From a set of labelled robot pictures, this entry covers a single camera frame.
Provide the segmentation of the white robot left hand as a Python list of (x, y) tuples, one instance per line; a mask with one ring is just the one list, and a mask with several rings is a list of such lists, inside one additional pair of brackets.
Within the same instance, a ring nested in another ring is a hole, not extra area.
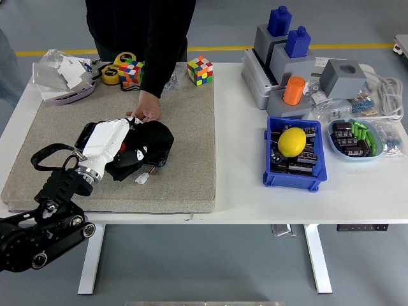
[(77, 171), (103, 177), (105, 166), (113, 161), (131, 127), (139, 124), (142, 121), (135, 117), (97, 123), (82, 151), (85, 160), (78, 163)]

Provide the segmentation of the person's left hand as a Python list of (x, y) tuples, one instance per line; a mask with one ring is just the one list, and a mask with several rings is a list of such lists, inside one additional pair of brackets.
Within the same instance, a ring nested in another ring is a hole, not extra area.
[(126, 112), (125, 116), (136, 117), (142, 122), (160, 120), (162, 117), (160, 100), (149, 92), (140, 91), (136, 108), (133, 111)]

